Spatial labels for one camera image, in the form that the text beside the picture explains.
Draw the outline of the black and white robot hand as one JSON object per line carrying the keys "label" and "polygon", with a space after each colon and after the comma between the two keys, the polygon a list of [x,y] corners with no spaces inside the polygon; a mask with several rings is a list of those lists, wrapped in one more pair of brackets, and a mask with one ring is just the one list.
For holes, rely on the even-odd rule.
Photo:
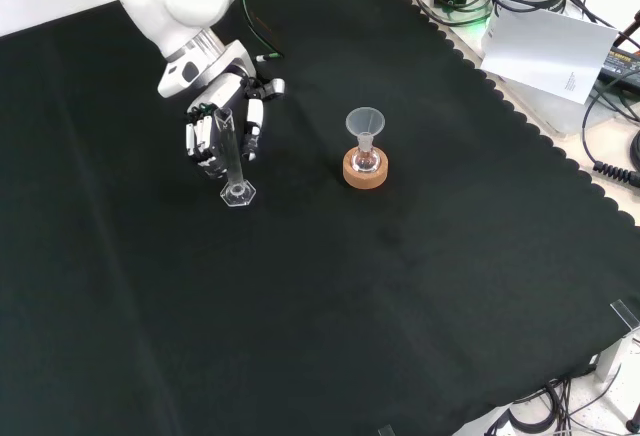
{"label": "black and white robot hand", "polygon": [[240,155],[251,161],[258,153],[264,103],[282,97],[286,85],[280,78],[260,79],[249,53],[240,42],[224,46],[217,39],[198,36],[171,57],[158,92],[169,98],[194,88],[200,88],[202,93],[185,112],[186,153],[204,174],[217,179],[224,175],[228,163],[221,148],[221,130],[217,128],[216,120],[227,118],[238,101],[247,102]]}

